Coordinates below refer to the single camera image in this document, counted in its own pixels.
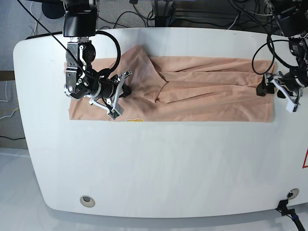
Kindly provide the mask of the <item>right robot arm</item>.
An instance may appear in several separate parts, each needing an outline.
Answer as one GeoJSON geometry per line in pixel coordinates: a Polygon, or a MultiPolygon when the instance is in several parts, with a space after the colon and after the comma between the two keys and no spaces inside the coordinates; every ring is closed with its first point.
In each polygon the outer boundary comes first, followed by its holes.
{"type": "Polygon", "coordinates": [[[130,88],[125,85],[125,79],[132,74],[126,71],[120,75],[110,76],[118,67],[121,58],[120,45],[116,38],[106,31],[96,29],[99,4],[96,0],[64,0],[64,30],[63,36],[70,38],[64,50],[66,51],[66,96],[80,100],[89,98],[89,104],[104,109],[109,117],[116,119],[123,114],[119,105],[121,97],[130,95],[130,88]],[[114,65],[96,71],[92,62],[96,50],[90,37],[103,35],[110,38],[116,47],[117,57],[114,65]]]}

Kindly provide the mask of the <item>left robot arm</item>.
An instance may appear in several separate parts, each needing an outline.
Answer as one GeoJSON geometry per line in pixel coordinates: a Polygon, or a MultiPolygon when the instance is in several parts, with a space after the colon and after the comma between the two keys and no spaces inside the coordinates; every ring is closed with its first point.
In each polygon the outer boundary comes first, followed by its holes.
{"type": "Polygon", "coordinates": [[[267,42],[261,46],[267,46],[273,55],[273,60],[278,60],[289,72],[271,73],[269,70],[263,73],[261,83],[257,86],[257,95],[266,96],[274,94],[287,100],[286,110],[290,113],[296,112],[300,105],[299,99],[303,90],[308,86],[308,2],[306,0],[267,0],[267,7],[277,22],[267,35],[267,42]],[[290,53],[295,57],[297,66],[286,63],[274,51],[272,33],[280,30],[287,38],[290,53]]]}

